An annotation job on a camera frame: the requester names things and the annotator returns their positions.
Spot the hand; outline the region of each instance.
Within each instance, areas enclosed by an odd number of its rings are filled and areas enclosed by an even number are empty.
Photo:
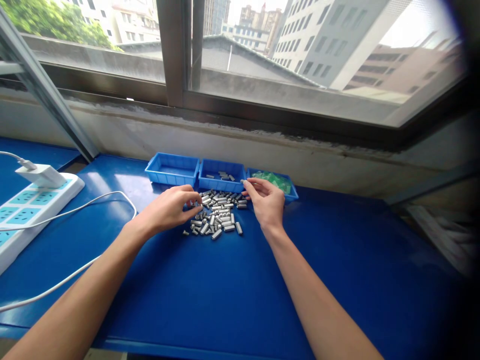
[[[198,214],[203,207],[197,206],[183,211],[185,204],[189,206],[197,201],[202,204],[199,193],[191,185],[174,186],[162,192],[130,224],[136,231],[145,234],[146,239],[185,223]]]
[[[282,190],[271,182],[249,177],[243,182],[246,191],[241,194],[251,199],[255,216],[263,230],[268,228],[282,228],[284,215],[285,195]]]

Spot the glass pane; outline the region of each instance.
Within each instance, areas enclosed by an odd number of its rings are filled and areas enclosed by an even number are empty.
[[[398,127],[465,74],[442,0],[205,0],[198,91]]]
[[[40,62],[165,82],[156,0],[0,5]]]

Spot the sky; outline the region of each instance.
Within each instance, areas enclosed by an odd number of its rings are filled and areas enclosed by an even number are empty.
[[[228,23],[239,23],[243,7],[251,5],[252,10],[259,12],[264,3],[267,11],[276,8],[284,11],[287,0],[231,0]],[[453,40],[458,36],[443,0],[412,0],[380,43],[393,48],[412,47],[432,31],[437,33],[427,44],[429,48],[435,47],[443,39]]]

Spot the building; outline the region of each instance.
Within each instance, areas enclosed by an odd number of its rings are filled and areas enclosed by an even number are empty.
[[[269,52],[272,48],[272,43],[279,30],[279,23],[282,18],[282,9],[266,11],[266,3],[263,3],[260,12],[252,10],[251,5],[241,8],[239,25],[245,28],[252,28],[268,32],[268,39],[266,42],[265,52]]]
[[[267,51],[270,32],[248,26],[222,24],[221,34],[235,40],[249,49],[264,54]]]
[[[229,18],[230,0],[205,0],[203,35],[220,35]]]
[[[296,0],[285,13],[274,61],[343,90],[411,0]]]
[[[344,90],[360,87],[377,88],[411,95],[427,85],[452,61],[461,56],[461,49],[448,39],[435,48],[389,47],[378,45],[351,78]]]

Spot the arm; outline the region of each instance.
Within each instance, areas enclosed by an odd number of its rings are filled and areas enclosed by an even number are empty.
[[[37,321],[4,360],[83,359],[135,257],[153,235],[183,224],[202,203],[190,185],[164,191],[128,222],[100,258]]]
[[[285,281],[317,359],[382,359],[290,240],[282,224],[285,196],[270,182],[249,178],[242,194],[256,218]]]

